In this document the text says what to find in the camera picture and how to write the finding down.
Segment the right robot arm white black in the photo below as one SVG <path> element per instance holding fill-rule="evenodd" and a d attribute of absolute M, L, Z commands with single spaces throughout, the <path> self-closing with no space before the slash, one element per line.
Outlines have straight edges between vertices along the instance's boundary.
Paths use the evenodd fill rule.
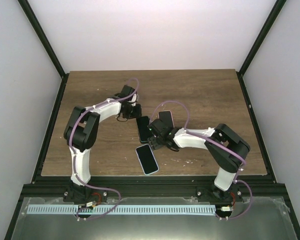
<path fill-rule="evenodd" d="M 230 188 L 246 165 L 251 150 L 250 145 L 230 127 L 220 123 L 215 128 L 186 129 L 170 127 L 155 119 L 147 128 L 152 134 L 148 142 L 153 150 L 163 146 L 174 152 L 184 148 L 207 150 L 219 166 L 210 194 L 219 202 L 230 196 Z"/>

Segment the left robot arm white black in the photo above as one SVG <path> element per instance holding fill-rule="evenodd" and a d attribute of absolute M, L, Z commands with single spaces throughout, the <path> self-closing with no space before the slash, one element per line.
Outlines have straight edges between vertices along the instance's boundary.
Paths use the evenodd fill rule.
<path fill-rule="evenodd" d="M 65 127 L 63 137 L 71 154 L 71 181 L 78 185 L 74 195 L 79 201 L 87 202 L 92 189 L 87 186 L 91 179 L 90 153 L 96 142 L 99 124 L 110 118 L 123 118 L 124 121 L 137 119 L 142 115 L 137 103 L 138 92 L 124 85 L 121 92 L 92 106 L 75 106 Z"/>

